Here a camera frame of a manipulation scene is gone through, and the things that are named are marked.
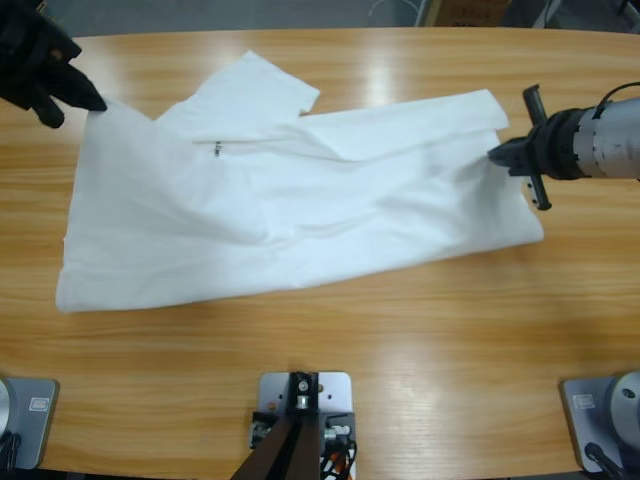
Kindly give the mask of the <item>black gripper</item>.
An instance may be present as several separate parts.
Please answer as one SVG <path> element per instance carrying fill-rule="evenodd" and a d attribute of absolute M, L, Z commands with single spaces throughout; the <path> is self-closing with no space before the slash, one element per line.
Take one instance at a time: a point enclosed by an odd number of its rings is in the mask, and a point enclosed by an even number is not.
<path fill-rule="evenodd" d="M 539 86 L 524 90 L 523 99 L 533 128 L 528 137 L 513 138 L 488 152 L 489 160 L 504 168 L 509 176 L 529 176 L 527 183 L 532 203 L 538 210 L 549 210 L 552 204 L 542 176 L 555 180 L 577 180 L 583 177 L 574 151 L 574 136 L 579 131 L 582 109 L 567 109 L 546 115 Z"/>
<path fill-rule="evenodd" d="M 38 1 L 1 3 L 1 98 L 32 110 L 50 128 L 64 123 L 54 102 L 87 111 L 107 104 L 94 84 L 70 61 L 80 47 L 38 10 Z"/>

